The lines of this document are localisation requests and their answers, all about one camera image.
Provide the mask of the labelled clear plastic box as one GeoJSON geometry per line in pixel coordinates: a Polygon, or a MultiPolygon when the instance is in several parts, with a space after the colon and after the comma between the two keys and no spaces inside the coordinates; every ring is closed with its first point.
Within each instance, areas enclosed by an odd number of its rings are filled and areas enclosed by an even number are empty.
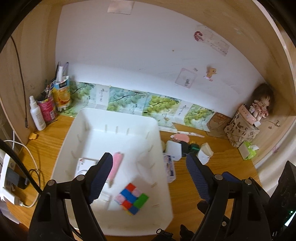
{"type": "Polygon", "coordinates": [[[172,183],[176,179],[174,162],[170,155],[164,153],[164,165],[166,171],[166,178],[168,183],[172,183]]]}

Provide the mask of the black plug adapter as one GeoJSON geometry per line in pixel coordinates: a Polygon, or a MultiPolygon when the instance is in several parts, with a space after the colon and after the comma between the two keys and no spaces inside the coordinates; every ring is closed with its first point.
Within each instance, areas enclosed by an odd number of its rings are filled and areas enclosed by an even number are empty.
{"type": "Polygon", "coordinates": [[[180,144],[181,144],[181,150],[182,150],[182,157],[185,157],[190,152],[190,145],[184,141],[180,141],[180,144]]]}

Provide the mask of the red can pen holder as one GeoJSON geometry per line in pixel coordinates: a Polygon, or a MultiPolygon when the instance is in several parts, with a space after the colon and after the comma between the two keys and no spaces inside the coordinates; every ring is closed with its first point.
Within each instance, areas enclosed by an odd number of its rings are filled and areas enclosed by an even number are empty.
{"type": "Polygon", "coordinates": [[[44,100],[37,100],[45,123],[53,122],[57,117],[57,110],[52,96],[44,100]]]}

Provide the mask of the white square charger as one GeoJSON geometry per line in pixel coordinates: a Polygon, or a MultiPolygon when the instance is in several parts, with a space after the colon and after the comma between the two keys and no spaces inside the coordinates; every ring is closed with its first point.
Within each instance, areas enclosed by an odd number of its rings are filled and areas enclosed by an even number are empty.
{"type": "Polygon", "coordinates": [[[179,161],[182,158],[182,145],[174,141],[167,141],[165,153],[171,156],[173,161],[179,161]]]}

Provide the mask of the pink oval case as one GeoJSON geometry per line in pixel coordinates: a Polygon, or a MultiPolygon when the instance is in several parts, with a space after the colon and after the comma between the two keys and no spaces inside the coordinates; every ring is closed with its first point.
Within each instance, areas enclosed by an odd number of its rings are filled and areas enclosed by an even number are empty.
{"type": "Polygon", "coordinates": [[[188,135],[183,134],[183,133],[175,133],[170,136],[170,139],[174,142],[186,142],[189,143],[190,138],[188,135]]]}

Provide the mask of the brown cardboard drawing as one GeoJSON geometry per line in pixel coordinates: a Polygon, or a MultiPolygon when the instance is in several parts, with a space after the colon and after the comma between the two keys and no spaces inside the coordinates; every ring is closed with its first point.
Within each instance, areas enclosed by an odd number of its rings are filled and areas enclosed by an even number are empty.
{"type": "Polygon", "coordinates": [[[224,128],[227,126],[227,124],[230,123],[232,118],[221,114],[221,113],[215,113],[210,121],[207,123],[207,127],[209,131],[207,132],[207,135],[216,137],[216,138],[222,138],[227,139],[227,135],[224,132],[224,128]]]}

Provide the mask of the green and gold perfume bottle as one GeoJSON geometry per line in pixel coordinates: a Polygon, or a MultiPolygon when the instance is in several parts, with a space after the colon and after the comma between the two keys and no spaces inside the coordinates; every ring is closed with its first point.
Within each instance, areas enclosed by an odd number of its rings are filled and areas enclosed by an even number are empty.
{"type": "Polygon", "coordinates": [[[197,154],[200,150],[200,146],[196,143],[196,142],[190,142],[189,147],[188,147],[188,151],[191,153],[195,153],[197,154]]]}

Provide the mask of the cream rectangular box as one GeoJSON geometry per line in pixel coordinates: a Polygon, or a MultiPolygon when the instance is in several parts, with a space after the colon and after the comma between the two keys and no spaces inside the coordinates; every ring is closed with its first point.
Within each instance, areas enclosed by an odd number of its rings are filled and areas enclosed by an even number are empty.
{"type": "Polygon", "coordinates": [[[203,143],[201,145],[200,151],[202,151],[209,158],[212,157],[214,154],[208,143],[203,143]]]}

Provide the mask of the grape picture strip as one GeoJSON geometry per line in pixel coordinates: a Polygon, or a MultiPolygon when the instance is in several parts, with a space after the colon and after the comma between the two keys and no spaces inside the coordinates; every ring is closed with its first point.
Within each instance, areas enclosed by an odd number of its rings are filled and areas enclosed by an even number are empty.
{"type": "Polygon", "coordinates": [[[191,102],[150,92],[113,86],[70,82],[71,104],[61,113],[75,117],[82,108],[96,108],[154,118],[162,128],[175,124],[209,131],[207,123],[215,111],[191,102]]]}

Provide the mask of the brown haired doll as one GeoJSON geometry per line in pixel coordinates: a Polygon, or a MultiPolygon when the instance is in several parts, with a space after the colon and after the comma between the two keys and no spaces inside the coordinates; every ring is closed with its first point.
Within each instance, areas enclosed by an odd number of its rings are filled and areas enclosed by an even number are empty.
{"type": "Polygon", "coordinates": [[[249,108],[256,121],[261,121],[273,111],[275,97],[268,84],[260,84],[253,92],[253,102],[249,108]]]}

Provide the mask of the multicolour puzzle cube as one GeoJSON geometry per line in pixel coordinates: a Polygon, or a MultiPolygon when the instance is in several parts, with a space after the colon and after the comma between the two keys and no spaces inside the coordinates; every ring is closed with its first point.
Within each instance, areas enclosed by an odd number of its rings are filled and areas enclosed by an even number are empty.
{"type": "Polygon", "coordinates": [[[130,215],[136,215],[148,200],[149,196],[132,183],[126,185],[114,198],[114,201],[130,215]]]}

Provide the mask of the pink hair rollers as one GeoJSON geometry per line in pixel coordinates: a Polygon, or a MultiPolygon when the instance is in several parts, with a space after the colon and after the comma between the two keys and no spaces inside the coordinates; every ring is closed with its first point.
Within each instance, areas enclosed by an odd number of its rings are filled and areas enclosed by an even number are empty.
{"type": "Polygon", "coordinates": [[[123,153],[117,152],[113,155],[113,165],[106,180],[109,188],[111,188],[113,185],[114,178],[119,170],[122,160],[123,160],[123,153]]]}

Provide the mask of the white power strip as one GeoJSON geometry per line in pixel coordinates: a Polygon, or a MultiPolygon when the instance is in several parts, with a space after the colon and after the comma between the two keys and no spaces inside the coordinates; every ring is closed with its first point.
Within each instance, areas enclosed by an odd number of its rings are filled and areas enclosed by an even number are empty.
{"type": "Polygon", "coordinates": [[[13,205],[22,206],[20,197],[13,192],[13,178],[17,176],[15,166],[15,162],[8,154],[5,154],[1,169],[1,201],[9,201],[13,205]]]}

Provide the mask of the white compact digital camera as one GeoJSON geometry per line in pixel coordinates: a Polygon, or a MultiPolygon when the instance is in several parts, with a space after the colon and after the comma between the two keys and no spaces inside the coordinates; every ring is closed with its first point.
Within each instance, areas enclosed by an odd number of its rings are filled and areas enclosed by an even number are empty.
{"type": "Polygon", "coordinates": [[[74,177],[85,175],[87,171],[98,163],[95,159],[79,158],[75,169],[74,177]]]}

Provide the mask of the small clear plastic box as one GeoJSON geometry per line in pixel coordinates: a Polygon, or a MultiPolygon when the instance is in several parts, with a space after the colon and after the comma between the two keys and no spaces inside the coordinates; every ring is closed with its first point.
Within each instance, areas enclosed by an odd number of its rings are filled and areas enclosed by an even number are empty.
{"type": "Polygon", "coordinates": [[[100,211],[100,210],[107,210],[110,202],[111,202],[111,195],[102,191],[99,197],[95,199],[91,204],[91,208],[94,212],[100,211]]]}

